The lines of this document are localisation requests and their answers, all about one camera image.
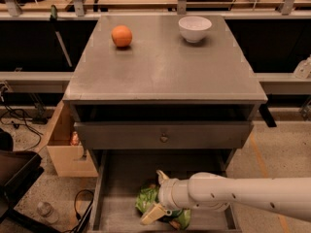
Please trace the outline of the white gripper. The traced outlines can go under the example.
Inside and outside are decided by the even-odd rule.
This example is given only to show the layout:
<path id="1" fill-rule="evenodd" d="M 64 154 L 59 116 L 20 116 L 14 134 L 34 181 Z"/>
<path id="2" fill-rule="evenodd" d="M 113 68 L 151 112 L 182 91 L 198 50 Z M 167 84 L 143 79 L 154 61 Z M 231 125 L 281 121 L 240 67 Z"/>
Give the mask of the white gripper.
<path id="1" fill-rule="evenodd" d="M 159 203 L 154 202 L 140 219 L 142 225 L 149 225 L 164 216 L 171 216 L 172 211 L 189 209 L 191 199 L 188 190 L 188 180 L 169 179 L 161 170 L 156 171 L 160 189 Z"/>

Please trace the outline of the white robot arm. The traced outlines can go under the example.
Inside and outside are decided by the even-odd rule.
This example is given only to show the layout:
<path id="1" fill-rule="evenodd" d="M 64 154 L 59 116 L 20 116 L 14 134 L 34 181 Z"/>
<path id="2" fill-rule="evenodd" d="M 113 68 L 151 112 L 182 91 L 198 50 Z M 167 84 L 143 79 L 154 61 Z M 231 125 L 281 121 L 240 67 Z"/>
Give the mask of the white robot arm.
<path id="1" fill-rule="evenodd" d="M 310 178 L 231 179 L 200 172 L 179 180 L 169 178 L 162 171 L 157 174 L 160 184 L 157 200 L 143 213 L 143 225 L 182 209 L 222 211 L 228 203 L 311 220 Z"/>

